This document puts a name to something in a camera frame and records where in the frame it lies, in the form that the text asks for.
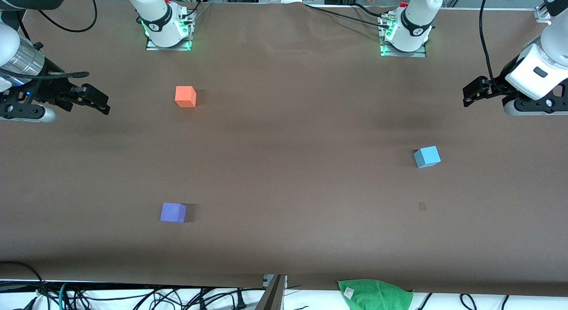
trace green towel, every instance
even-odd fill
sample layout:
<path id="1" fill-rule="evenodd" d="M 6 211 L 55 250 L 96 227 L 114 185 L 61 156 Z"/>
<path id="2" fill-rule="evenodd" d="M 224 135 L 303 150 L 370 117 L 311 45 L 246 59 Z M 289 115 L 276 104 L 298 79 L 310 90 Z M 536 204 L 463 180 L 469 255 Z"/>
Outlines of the green towel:
<path id="1" fill-rule="evenodd" d="M 408 310 L 414 294 L 379 280 L 339 281 L 339 290 L 351 310 Z"/>

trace table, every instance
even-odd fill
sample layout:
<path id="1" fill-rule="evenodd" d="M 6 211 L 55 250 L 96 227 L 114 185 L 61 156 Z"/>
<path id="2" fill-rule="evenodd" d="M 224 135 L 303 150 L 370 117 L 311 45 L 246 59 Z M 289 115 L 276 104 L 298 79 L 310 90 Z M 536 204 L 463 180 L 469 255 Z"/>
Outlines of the table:
<path id="1" fill-rule="evenodd" d="M 24 21 L 111 112 L 2 122 L 0 259 L 62 280 L 568 294 L 568 119 L 463 108 L 487 74 L 477 11 L 440 11 L 428 57 L 401 59 L 380 56 L 376 28 L 298 3 L 213 4 L 190 52 L 147 52 L 128 2 L 98 6 L 86 33 Z M 82 28 L 91 11 L 48 14 Z M 542 25 L 487 11 L 484 29 L 498 72 Z M 177 85 L 200 105 L 179 108 Z M 418 170 L 432 145 L 442 162 Z M 195 221 L 161 223 L 164 202 L 196 205 Z"/>

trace label sticker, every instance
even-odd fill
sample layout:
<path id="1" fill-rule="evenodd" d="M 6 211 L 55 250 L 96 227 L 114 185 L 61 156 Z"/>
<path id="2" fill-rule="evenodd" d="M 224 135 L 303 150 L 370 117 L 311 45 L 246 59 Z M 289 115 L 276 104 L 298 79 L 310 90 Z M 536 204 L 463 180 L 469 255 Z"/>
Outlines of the label sticker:
<path id="1" fill-rule="evenodd" d="M 353 292 L 355 292 L 355 290 L 347 287 L 345 288 L 345 292 L 343 292 L 343 295 L 348 298 L 349 300 L 351 300 L 351 297 L 353 296 Z"/>

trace orange cube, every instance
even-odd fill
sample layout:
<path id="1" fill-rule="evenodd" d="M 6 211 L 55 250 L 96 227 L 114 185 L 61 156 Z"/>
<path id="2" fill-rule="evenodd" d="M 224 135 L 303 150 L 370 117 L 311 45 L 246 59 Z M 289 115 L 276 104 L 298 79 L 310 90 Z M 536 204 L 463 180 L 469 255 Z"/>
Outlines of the orange cube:
<path id="1" fill-rule="evenodd" d="M 182 108 L 195 107 L 197 93 L 192 86 L 176 87 L 176 103 Z"/>

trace black cable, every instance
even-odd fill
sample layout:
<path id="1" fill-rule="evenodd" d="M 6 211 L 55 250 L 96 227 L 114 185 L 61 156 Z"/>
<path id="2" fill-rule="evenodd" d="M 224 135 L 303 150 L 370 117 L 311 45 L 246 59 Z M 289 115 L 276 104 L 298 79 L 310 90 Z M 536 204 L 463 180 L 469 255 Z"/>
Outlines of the black cable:
<path id="1" fill-rule="evenodd" d="M 371 15 L 371 16 L 375 16 L 375 17 L 380 17 L 380 16 L 381 16 L 381 14 L 375 14 L 373 11 L 368 10 L 368 9 L 367 9 L 365 6 L 363 6 L 362 4 L 359 4 L 359 3 L 356 3 L 356 2 L 350 3 L 349 6 L 357 6 L 357 7 L 361 8 L 361 9 L 363 9 L 363 11 L 365 11 L 367 14 L 369 14 L 369 15 Z"/>
<path id="2" fill-rule="evenodd" d="M 465 302 L 463 301 L 463 296 L 467 296 L 469 300 L 471 300 L 471 304 L 473 304 L 473 309 L 471 309 L 469 306 L 465 304 Z M 462 305 L 466 307 L 467 310 L 477 310 L 475 301 L 473 301 L 473 298 L 469 294 L 460 294 L 460 301 L 462 302 Z"/>
<path id="3" fill-rule="evenodd" d="M 132 310 L 138 310 L 140 309 L 140 306 L 142 306 L 142 304 L 146 301 L 146 299 L 150 298 L 150 296 L 152 296 L 153 294 L 156 293 L 156 291 L 158 291 L 159 289 L 154 289 L 152 292 L 150 292 L 149 294 L 146 294 L 146 296 L 144 296 L 144 298 L 140 299 L 140 301 L 138 301 L 138 303 L 134 306 L 134 308 L 132 308 Z"/>
<path id="4" fill-rule="evenodd" d="M 47 288 L 45 288 L 45 283 L 43 281 L 43 279 L 41 279 L 41 276 L 39 275 L 39 273 L 37 273 L 37 271 L 32 268 L 32 266 L 27 265 L 26 263 L 20 262 L 20 261 L 0 261 L 0 265 L 17 265 L 17 266 L 21 266 L 21 267 L 25 267 L 28 268 L 31 272 L 34 273 L 34 276 L 36 276 L 37 280 L 39 281 L 40 285 L 41 285 L 41 289 L 48 294 L 48 290 Z M 49 301 L 49 296 L 47 299 L 47 308 L 48 310 L 51 309 L 51 302 Z"/>
<path id="5" fill-rule="evenodd" d="M 497 88 L 497 90 L 504 95 L 508 95 L 505 91 L 501 90 L 499 85 L 495 82 L 493 77 L 493 69 L 491 69 L 491 61 L 489 61 L 489 53 L 487 51 L 487 45 L 485 45 L 485 37 L 483 36 L 483 9 L 485 8 L 485 2 L 487 0 L 481 1 L 481 8 L 479 8 L 479 38 L 481 39 L 481 46 L 483 47 L 483 54 L 485 55 L 485 63 L 487 63 L 487 71 L 489 71 L 489 79 L 491 79 L 491 84 Z"/>
<path id="6" fill-rule="evenodd" d="M 138 296 L 129 296 L 129 297 L 119 297 L 119 298 L 91 298 L 84 295 L 84 292 L 81 292 L 82 298 L 86 300 L 93 300 L 93 301 L 115 301 L 115 300 L 126 300 L 130 298 L 140 298 L 146 296 L 146 294 L 140 294 Z"/>
<path id="7" fill-rule="evenodd" d="M 35 80 L 51 80 L 51 79 L 61 79 L 61 78 L 85 78 L 90 75 L 87 71 L 80 71 L 80 72 L 65 72 L 59 75 L 47 75 L 47 76 L 32 76 L 32 75 L 25 75 L 23 73 L 11 72 L 7 71 L 6 69 L 0 68 L 0 73 L 4 73 L 4 75 L 16 77 L 16 78 L 23 78 L 23 79 L 35 79 Z"/>
<path id="8" fill-rule="evenodd" d="M 247 289 L 240 289 L 241 292 L 243 291 L 252 291 L 252 290 L 264 290 L 264 289 L 257 289 L 257 288 L 247 288 Z M 231 292 L 225 292 L 225 293 L 221 293 L 221 294 L 215 294 L 213 296 L 210 296 L 208 298 L 205 298 L 205 301 L 209 301 L 213 298 L 213 300 L 211 300 L 210 302 L 206 303 L 204 306 L 202 306 L 201 308 L 199 308 L 199 310 L 205 310 L 205 308 L 207 306 L 209 306 L 209 304 L 219 300 L 220 298 L 226 297 L 226 296 L 231 296 L 233 298 L 233 304 L 235 303 L 235 298 L 233 297 L 233 294 L 237 292 L 237 290 L 231 291 Z"/>
<path id="9" fill-rule="evenodd" d="M 507 303 L 507 300 L 509 300 L 509 294 L 505 296 L 505 298 L 503 299 L 503 303 L 501 304 L 501 310 L 505 310 L 505 304 Z"/>
<path id="10" fill-rule="evenodd" d="M 69 29 L 69 28 L 65 28 L 62 25 L 58 24 L 57 22 L 53 21 L 53 19 L 51 19 L 48 15 L 46 15 L 43 11 L 38 10 L 39 13 L 44 16 L 49 22 L 51 22 L 52 24 L 56 25 L 58 28 L 63 29 L 65 31 L 68 32 L 85 32 L 91 28 L 93 28 L 93 26 L 95 25 L 95 23 L 97 23 L 97 17 L 98 17 L 98 10 L 97 10 L 97 3 L 95 2 L 95 0 L 93 0 L 93 9 L 95 10 L 95 17 L 93 18 L 93 22 L 91 23 L 91 25 L 89 25 L 87 28 L 84 29 L 79 29 L 79 30 L 75 30 L 75 29 Z"/>
<path id="11" fill-rule="evenodd" d="M 29 41 L 32 41 L 30 39 L 30 35 L 28 34 L 28 31 L 26 30 L 26 27 L 24 26 L 24 23 L 22 21 L 24 16 L 21 13 L 22 13 L 22 11 L 16 11 L 16 18 L 18 19 L 18 24 L 20 25 L 20 28 L 22 29 L 22 33 L 24 34 L 26 39 L 28 39 Z"/>
<path id="12" fill-rule="evenodd" d="M 201 2 L 197 2 L 197 5 L 195 5 L 195 8 L 193 8 L 193 10 L 191 10 L 189 13 L 187 13 L 185 15 L 181 15 L 182 19 L 193 14 L 197 10 L 197 8 L 199 7 L 199 4 L 201 4 Z"/>
<path id="13" fill-rule="evenodd" d="M 247 308 L 247 304 L 245 303 L 245 300 L 243 299 L 243 292 L 241 292 L 240 289 L 237 289 L 237 306 L 236 306 L 236 310 L 242 310 L 244 308 Z"/>
<path id="14" fill-rule="evenodd" d="M 177 291 L 176 291 L 176 296 L 179 300 L 179 306 L 183 306 L 183 302 L 181 301 L 181 297 L 179 296 L 179 293 L 177 293 Z"/>
<path id="15" fill-rule="evenodd" d="M 432 292 L 429 293 L 426 298 L 424 298 L 424 301 L 422 301 L 422 304 L 420 305 L 420 308 L 418 308 L 417 310 L 424 310 L 424 306 L 426 306 L 426 302 L 428 302 L 428 299 L 430 299 L 430 297 L 432 296 Z"/>
<path id="16" fill-rule="evenodd" d="M 81 302 L 81 304 L 83 304 L 84 309 L 90 309 L 91 308 L 91 302 L 89 302 L 89 300 L 87 298 L 85 298 L 85 295 L 83 294 L 83 292 L 78 290 L 77 296 L 79 297 L 79 301 Z"/>
<path id="17" fill-rule="evenodd" d="M 310 6 L 310 5 L 308 5 L 308 4 L 304 4 L 304 6 L 306 6 L 306 7 L 308 7 L 308 8 L 315 9 L 315 10 L 327 12 L 328 14 L 332 14 L 332 15 L 335 15 L 335 16 L 339 16 L 339 17 L 343 17 L 343 18 L 347 18 L 347 19 L 359 21 L 359 22 L 361 22 L 361 23 L 373 25 L 373 26 L 375 26 L 375 27 L 385 28 L 385 29 L 386 29 L 386 28 L 389 28 L 389 26 L 387 26 L 387 25 L 372 23 L 372 22 L 370 22 L 370 21 L 361 20 L 361 19 L 357 19 L 357 18 L 354 18 L 354 17 L 350 17 L 350 16 L 346 16 L 346 15 L 337 14 L 336 12 L 329 11 L 329 10 L 325 10 L 325 9 L 321 9 L 321 8 L 318 8 L 318 7 L 313 7 L 313 6 Z"/>
<path id="18" fill-rule="evenodd" d="M 181 308 L 181 310 L 188 310 L 190 307 L 195 305 L 195 302 L 198 301 L 199 298 L 202 298 L 205 294 L 208 294 L 213 290 L 214 288 L 205 288 L 204 290 L 201 290 L 198 294 L 191 298 L 191 300 L 189 300 L 187 304 Z"/>
<path id="19" fill-rule="evenodd" d="M 175 1 L 175 2 L 187 2 L 187 0 L 171 0 L 171 1 Z"/>
<path id="20" fill-rule="evenodd" d="M 169 296 L 170 294 L 173 294 L 174 292 L 176 292 L 176 290 L 179 290 L 179 288 L 172 289 L 170 292 L 168 292 L 167 294 L 165 294 L 165 295 L 163 295 L 163 296 L 162 296 L 162 294 L 160 294 L 159 292 L 157 292 L 156 294 L 158 294 L 159 296 L 161 296 L 161 298 L 160 298 L 159 300 L 156 299 L 156 294 L 154 294 L 154 301 L 153 301 L 153 302 L 155 302 L 156 304 L 154 304 L 154 306 L 151 306 L 152 304 L 150 304 L 150 310 L 156 310 L 156 307 L 158 306 L 158 304 L 160 304 L 160 302 L 168 302 L 169 304 L 172 304 L 172 305 L 173 305 L 172 302 L 169 302 L 169 301 L 166 301 L 166 300 L 167 300 L 168 296 Z"/>
<path id="21" fill-rule="evenodd" d="M 205 306 L 205 301 L 203 300 L 203 296 L 199 298 L 199 307 L 207 310 L 207 307 Z"/>
<path id="22" fill-rule="evenodd" d="M 294 288 L 298 288 L 299 286 L 302 286 L 301 284 L 297 284 L 296 286 L 289 286 L 287 289 L 294 289 Z M 294 292 L 290 292 L 289 294 L 284 294 L 284 297 L 289 296 L 291 294 L 297 294 L 298 292 L 300 292 L 301 290 L 296 290 Z"/>
<path id="23" fill-rule="evenodd" d="M 28 304 L 26 304 L 23 310 L 32 310 L 32 308 L 34 308 L 35 300 L 37 300 L 37 297 L 33 298 L 30 302 L 28 302 Z"/>
<path id="24" fill-rule="evenodd" d="M 61 301 L 67 305 L 67 309 L 73 310 L 73 307 L 71 306 L 71 301 L 69 300 L 69 295 L 67 294 L 66 290 L 63 290 L 63 294 L 61 295 Z"/>

